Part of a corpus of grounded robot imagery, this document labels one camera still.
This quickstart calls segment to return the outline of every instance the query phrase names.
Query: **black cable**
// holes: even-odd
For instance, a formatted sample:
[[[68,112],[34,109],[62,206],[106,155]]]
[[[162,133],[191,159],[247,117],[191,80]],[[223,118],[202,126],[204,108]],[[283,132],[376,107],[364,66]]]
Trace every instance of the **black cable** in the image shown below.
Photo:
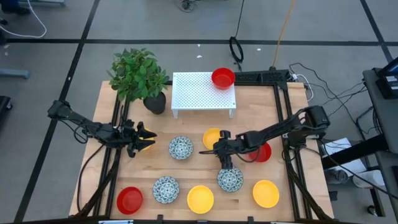
[[[176,4],[178,9],[182,12],[192,12],[197,8],[197,4],[195,3],[197,0],[178,0],[179,4]]]
[[[294,152],[294,155],[292,158],[290,158],[290,160],[288,162],[292,162],[296,158],[296,150],[294,150],[294,149],[292,149],[292,150]],[[281,157],[282,157],[283,161],[286,161],[286,158],[284,155],[285,155],[285,149],[282,150]]]
[[[244,0],[242,0],[241,13],[239,14],[238,27],[236,28],[236,34],[235,34],[235,36],[234,36],[235,38],[238,36],[239,25],[241,25],[241,18],[242,18],[243,4],[244,4]]]
[[[328,83],[327,83],[326,81],[324,81],[323,79],[321,79],[321,78],[318,76],[317,72],[316,72],[314,69],[307,68],[306,66],[302,65],[300,62],[297,62],[297,63],[293,63],[293,64],[290,64],[290,65],[289,65],[289,68],[290,68],[290,70],[291,70],[293,73],[295,73],[295,72],[293,71],[293,68],[292,68],[293,65],[300,65],[301,67],[303,67],[303,68],[305,68],[305,69],[307,69],[307,70],[309,70],[309,71],[312,71],[312,72],[315,74],[315,76],[316,76],[320,81],[322,81],[322,82],[325,84],[326,89],[327,89],[331,94],[333,94],[333,95],[335,96],[335,98],[341,103],[341,106],[343,106],[344,109],[347,111],[348,116],[349,116],[349,118],[351,119],[351,121],[354,123],[355,126],[357,126],[356,123],[355,123],[354,118],[352,117],[352,115],[351,115],[351,113],[349,112],[349,110],[348,110],[347,106],[345,105],[345,103],[343,103],[342,100],[339,99],[338,96],[330,90],[330,88],[329,88],[329,86],[328,86]]]
[[[84,127],[84,129],[85,129],[85,132],[83,133],[83,134],[85,134],[85,136],[86,136],[86,138],[84,139],[84,141],[80,141],[78,138],[77,138],[77,130],[79,129],[79,128],[83,128]],[[81,143],[81,144],[86,144],[87,142],[88,142],[88,130],[87,130],[87,125],[85,125],[85,124],[79,124],[76,128],[75,128],[75,130],[73,130],[73,137],[76,139],[76,141],[78,141],[79,143]]]
[[[356,91],[355,93],[350,93],[350,94],[347,94],[347,95],[344,95],[344,96],[340,96],[340,95],[342,95],[343,93],[345,93],[346,91],[349,91],[349,90],[346,90],[346,91],[340,93],[338,96],[339,96],[340,99],[342,99],[342,98],[345,98],[345,97],[347,97],[347,96],[357,95],[358,93],[362,93],[362,92],[364,92],[364,91],[367,91],[367,90],[364,90],[364,88],[366,88],[366,86],[363,86],[362,89]],[[327,104],[327,103],[329,103],[329,102],[332,101],[332,100],[335,100],[335,99],[336,99],[336,98],[333,98],[333,99],[330,99],[330,100],[324,102],[324,103],[322,104],[322,106],[325,105],[325,104]]]
[[[260,154],[260,147],[257,149],[257,154],[256,154],[256,158],[254,158],[253,160],[250,160],[250,161],[248,161],[248,160],[245,160],[245,159],[243,159],[238,153],[236,154],[236,156],[238,157],[238,158],[240,158],[243,162],[248,162],[248,163],[251,163],[251,162],[254,162],[254,161],[256,161],[257,159],[258,159],[258,157],[259,157],[259,154]]]
[[[376,128],[376,132],[378,134],[381,134],[381,128],[380,128],[380,123],[379,123],[379,119],[377,118],[377,114],[376,114],[376,110],[373,108],[373,126]]]
[[[328,115],[328,118],[329,118],[331,115],[335,114],[338,110],[340,110],[340,108],[342,108],[343,106],[345,106],[345,104],[346,104],[353,96],[354,96],[354,95],[351,95],[344,103],[341,102],[341,105],[340,105],[336,110],[334,110],[333,112],[331,112],[331,113]]]
[[[77,199],[76,199],[76,205],[77,205],[77,210],[79,212],[81,212],[81,208],[80,208],[80,186],[81,186],[81,176],[83,175],[83,171],[86,168],[88,162],[95,156],[97,155],[97,153],[100,152],[100,150],[104,147],[105,144],[102,144],[88,159],[87,161],[84,163],[83,167],[81,168],[80,174],[79,174],[79,180],[78,180],[78,184],[77,184]]]
[[[307,149],[309,151],[314,152],[315,154],[318,154],[319,156],[321,155],[318,151],[314,150],[314,149],[310,149],[309,147],[304,147],[304,149]]]
[[[325,147],[325,143],[323,143],[322,140],[319,140],[319,141],[323,144],[323,147]],[[362,178],[362,177],[356,175],[353,171],[351,171],[351,170],[349,170],[349,169],[343,167],[341,164],[339,164],[338,162],[336,162],[336,161],[330,156],[330,154],[328,153],[327,150],[325,150],[325,152],[326,152],[326,154],[328,155],[328,158],[332,161],[332,163],[336,164],[337,166],[340,166],[340,167],[343,168],[344,170],[347,170],[350,174],[353,174],[353,175],[354,175],[355,177],[357,177],[359,180],[364,181],[365,183],[371,185],[373,188],[380,190],[381,192],[385,193],[386,195],[388,195],[388,196],[390,196],[390,197],[392,197],[392,198],[394,198],[394,199],[398,199],[397,196],[395,196],[395,195],[393,195],[393,194],[390,194],[389,192],[387,192],[387,191],[381,189],[380,187],[378,187],[378,186],[372,184],[370,181],[367,181],[367,180],[365,180],[364,178]]]
[[[231,51],[232,58],[234,58],[234,60],[235,60],[235,64],[238,65],[238,69],[239,69],[240,72],[242,72],[242,66],[240,64],[243,62],[244,56],[243,56],[242,46],[239,44],[238,40],[236,39],[236,36],[238,36],[239,26],[241,24],[243,5],[244,5],[244,0],[242,0],[241,12],[240,12],[240,15],[239,15],[238,27],[236,28],[236,34],[235,34],[234,37],[230,37],[229,38],[229,49]],[[240,58],[236,55],[236,53],[235,53],[235,51],[234,51],[234,49],[232,47],[232,44],[236,44],[236,46],[238,47],[239,54],[241,55]]]
[[[61,121],[62,123],[64,123],[66,126],[68,126],[73,132],[75,132],[75,130],[68,124],[68,123],[66,123],[66,122],[64,122],[63,120],[59,120],[59,121]],[[79,137],[81,137],[83,140],[85,139],[85,138],[83,138],[83,136],[81,136],[80,134],[78,134],[78,133],[76,133],[76,135],[77,136],[79,136]]]

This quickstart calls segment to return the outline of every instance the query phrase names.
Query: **yellow bowl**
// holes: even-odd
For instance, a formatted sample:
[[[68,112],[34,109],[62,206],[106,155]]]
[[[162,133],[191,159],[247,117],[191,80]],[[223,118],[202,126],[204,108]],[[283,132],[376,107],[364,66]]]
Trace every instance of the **yellow bowl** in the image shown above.
[[[155,140],[155,137],[153,137],[153,138],[148,138],[148,139],[145,139],[145,140]],[[148,146],[148,147],[145,147],[145,148],[143,148],[143,149],[142,149],[142,151],[145,151],[145,150],[149,149],[150,147],[152,147],[152,145],[150,145],[150,146]]]
[[[214,143],[216,143],[220,137],[220,129],[210,128],[203,135],[203,143],[208,150],[213,150]]]
[[[187,196],[188,207],[197,214],[204,214],[214,204],[213,192],[206,186],[194,186]]]
[[[271,181],[260,180],[253,187],[253,197],[261,207],[272,208],[279,201],[279,191]]]

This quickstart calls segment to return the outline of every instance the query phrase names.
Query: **red bowl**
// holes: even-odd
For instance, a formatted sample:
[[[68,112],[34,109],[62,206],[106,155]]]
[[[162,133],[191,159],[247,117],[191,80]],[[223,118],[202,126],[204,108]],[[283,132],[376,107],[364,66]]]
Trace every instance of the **red bowl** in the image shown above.
[[[228,68],[217,68],[211,74],[211,80],[220,90],[227,90],[235,82],[235,74]]]
[[[271,157],[271,147],[268,143],[260,147],[260,154],[257,157],[257,151],[248,154],[250,160],[256,159],[256,162],[265,162]]]
[[[131,215],[139,210],[143,200],[144,197],[138,188],[126,187],[120,192],[116,205],[121,213]]]

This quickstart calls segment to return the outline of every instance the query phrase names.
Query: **black plant pot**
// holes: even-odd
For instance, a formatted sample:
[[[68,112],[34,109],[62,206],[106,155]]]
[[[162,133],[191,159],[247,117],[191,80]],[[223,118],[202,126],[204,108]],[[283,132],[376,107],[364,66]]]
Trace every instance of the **black plant pot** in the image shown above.
[[[161,114],[166,108],[166,96],[160,92],[156,97],[144,99],[144,106],[154,114]]]

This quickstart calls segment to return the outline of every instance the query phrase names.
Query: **green leaves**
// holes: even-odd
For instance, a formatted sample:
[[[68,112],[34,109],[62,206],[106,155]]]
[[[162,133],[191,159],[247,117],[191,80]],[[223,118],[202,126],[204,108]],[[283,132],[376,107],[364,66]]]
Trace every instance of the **green leaves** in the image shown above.
[[[139,83],[141,80],[142,78],[139,75],[134,76],[134,81]]]
[[[142,97],[143,97],[143,98],[147,98],[147,97],[148,97],[148,89],[147,89],[146,87],[144,87],[144,88],[141,90],[141,94],[142,94]]]
[[[106,73],[111,77],[111,88],[118,91],[119,100],[158,97],[163,89],[167,89],[164,85],[169,80],[167,72],[157,64],[151,51],[124,49],[114,56],[112,71]]]
[[[111,77],[111,78],[114,78],[114,75],[112,75],[112,73],[110,72],[110,71],[106,71],[106,73]]]
[[[141,65],[139,67],[139,73],[141,73],[141,75],[146,75],[147,74],[147,70],[146,70],[146,68],[143,65]]]
[[[163,82],[164,82],[164,83],[167,82],[167,81],[169,80],[169,78],[170,78],[170,77],[165,76],[165,77],[163,78]]]
[[[132,78],[130,75],[126,75],[126,77],[124,78],[124,81],[126,81],[127,83],[130,83],[132,81]]]
[[[148,51],[148,50],[147,50],[147,51],[145,51],[145,52],[144,52],[144,54],[146,54],[146,55],[152,55],[152,56],[155,56],[155,54],[154,54],[154,53],[152,53],[152,52],[150,52],[150,51]]]
[[[144,81],[144,80],[141,80],[141,81],[138,83],[138,88],[139,88],[140,90],[143,90],[144,87],[145,87],[145,81]]]
[[[144,60],[142,65],[145,66],[145,67],[148,67],[151,63],[152,63],[152,59],[148,58],[148,59]]]

